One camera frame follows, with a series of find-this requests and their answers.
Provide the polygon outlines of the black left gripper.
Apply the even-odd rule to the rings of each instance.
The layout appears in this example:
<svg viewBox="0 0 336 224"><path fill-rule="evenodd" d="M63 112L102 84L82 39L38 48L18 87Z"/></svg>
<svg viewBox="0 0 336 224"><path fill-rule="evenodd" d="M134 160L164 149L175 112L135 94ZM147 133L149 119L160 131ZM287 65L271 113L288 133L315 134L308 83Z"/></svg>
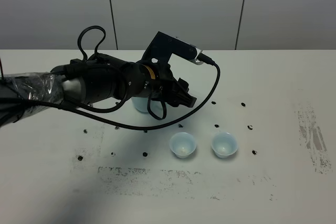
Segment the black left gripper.
<svg viewBox="0 0 336 224"><path fill-rule="evenodd" d="M188 83L182 79L176 80L168 63L151 63L149 61L138 61L136 66L143 74L142 78L137 77L136 96L158 98L172 107L180 105L192 108L197 100L190 95Z"/></svg>

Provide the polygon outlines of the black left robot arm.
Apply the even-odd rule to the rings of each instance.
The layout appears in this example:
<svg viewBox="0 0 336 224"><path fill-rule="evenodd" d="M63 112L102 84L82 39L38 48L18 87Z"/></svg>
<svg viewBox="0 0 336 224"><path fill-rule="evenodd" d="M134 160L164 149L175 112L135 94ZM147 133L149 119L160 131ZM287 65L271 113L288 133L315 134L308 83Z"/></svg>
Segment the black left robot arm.
<svg viewBox="0 0 336 224"><path fill-rule="evenodd" d="M175 78L167 62L145 58L129 62L95 53L51 72L1 76L1 125L47 108L101 121L102 114L120 109L133 97L143 98L150 114L154 101L162 109L180 105L192 108L196 102L188 83Z"/></svg>

